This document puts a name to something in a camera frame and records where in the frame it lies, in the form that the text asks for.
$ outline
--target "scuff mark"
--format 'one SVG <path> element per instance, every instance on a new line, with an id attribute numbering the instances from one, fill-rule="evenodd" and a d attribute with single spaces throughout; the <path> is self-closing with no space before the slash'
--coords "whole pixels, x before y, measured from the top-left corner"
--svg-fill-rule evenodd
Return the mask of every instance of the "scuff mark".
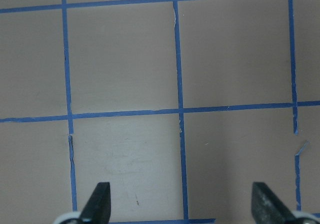
<path id="1" fill-rule="evenodd" d="M 176 11 L 173 10 L 173 13 L 174 13 L 174 20 L 175 20 L 175 22 L 174 22 L 174 28 L 176 28 L 176 20 L 177 20 Z"/>
<path id="2" fill-rule="evenodd" d="M 135 198 L 136 198 L 137 205 L 139 205 L 137 194 L 135 193 L 134 195 L 136 196 Z"/>

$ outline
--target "white surface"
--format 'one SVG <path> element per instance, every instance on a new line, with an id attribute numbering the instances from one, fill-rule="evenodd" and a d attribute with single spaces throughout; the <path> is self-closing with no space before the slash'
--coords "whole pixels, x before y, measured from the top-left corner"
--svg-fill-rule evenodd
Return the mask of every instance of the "white surface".
<path id="1" fill-rule="evenodd" d="M 79 209 L 109 181 L 110 222 L 183 219 L 178 115 L 74 122 Z"/>

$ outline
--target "grid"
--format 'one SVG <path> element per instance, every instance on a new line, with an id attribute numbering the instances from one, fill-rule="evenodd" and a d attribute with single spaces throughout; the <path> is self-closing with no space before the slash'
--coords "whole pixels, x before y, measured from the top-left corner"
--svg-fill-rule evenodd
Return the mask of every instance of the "grid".
<path id="1" fill-rule="evenodd" d="M 49 6 L 34 6 L 34 7 L 19 7 L 11 9 L 0 9 L 2 13 L 14 13 L 14 12 L 28 12 L 28 11 L 43 11 L 43 10 L 62 10 L 62 29 L 63 29 L 63 46 L 64 46 L 64 74 L 65 74 L 65 90 L 66 90 L 66 107 L 67 115 L 59 116 L 41 116 L 41 117 L 23 117 L 23 118 L 5 118 L 0 119 L 1 123 L 5 122 L 43 122 L 43 121 L 68 121 L 69 131 L 69 156 L 71 161 L 71 193 L 72 193 L 72 208 L 77 210 L 77 191 L 76 191 L 76 178 L 75 178 L 75 164 L 73 162 L 73 140 L 72 135 L 74 131 L 73 120 L 84 119 L 84 118 L 98 118 L 98 117 L 114 117 L 114 116 L 135 116 L 135 115 L 161 115 L 161 114 L 178 114 L 180 124 L 180 148 L 181 148 L 181 172 L 182 172 L 182 195 L 183 195 L 183 220 L 171 220 L 172 223 L 207 223 L 214 222 L 215 219 L 193 219 L 190 220 L 188 216 L 188 191 L 187 191 L 187 178 L 186 178 L 186 152 L 185 152 L 185 139 L 184 139 L 184 114 L 185 113 L 197 113 L 197 112 L 215 112 L 215 111 L 236 111 L 236 110 L 249 110 L 249 109 L 269 109 L 269 108 L 292 108 L 293 111 L 293 131 L 294 134 L 298 134 L 298 107 L 302 106 L 319 106 L 319 101 L 298 101 L 297 97 L 297 86 L 296 86 L 296 61 L 295 61 L 295 23 L 294 23 L 294 10 L 293 0 L 288 0 L 288 19 L 289 19 L 289 40 L 290 40 L 290 64 L 291 64 L 291 95 L 292 102 L 290 103 L 261 103 L 261 104 L 247 104 L 247 105 L 231 105 L 231 106 L 212 106 L 212 107 L 195 107 L 185 108 L 183 99 L 183 77 L 182 77 L 182 61 L 181 61 L 181 48 L 180 48 L 180 26 L 179 26 L 179 10 L 178 3 L 181 1 L 195 1 L 195 0 L 116 0 L 116 1 L 102 1 L 102 2 L 89 2 L 89 3 L 75 3 L 68 4 L 67 0 L 61 0 L 60 5 L 49 5 Z M 161 109 L 161 110 L 133 110 L 133 111 L 115 111 L 115 112 L 99 112 L 99 113 L 79 113 L 73 114 L 71 108 L 72 102 L 72 87 L 70 82 L 70 64 L 69 64 L 69 43 L 68 43 L 68 15 L 67 9 L 72 8 L 84 8 L 84 7 L 98 7 L 98 6 L 113 6 L 113 5 L 132 5 L 132 4 L 147 4 L 147 3 L 160 3 L 160 2 L 172 2 L 174 13 L 175 13 L 175 27 L 174 27 L 174 39 L 175 39 L 175 54 L 176 54 L 176 70 L 177 70 L 177 94 L 178 94 L 178 108 L 174 109 Z M 299 178 L 299 156 L 303 151 L 303 148 L 295 155 L 295 170 L 296 170 L 296 200 L 297 209 L 301 210 L 301 197 L 300 197 L 300 178 Z M 162 221 L 145 221 L 152 223 L 162 223 Z"/>

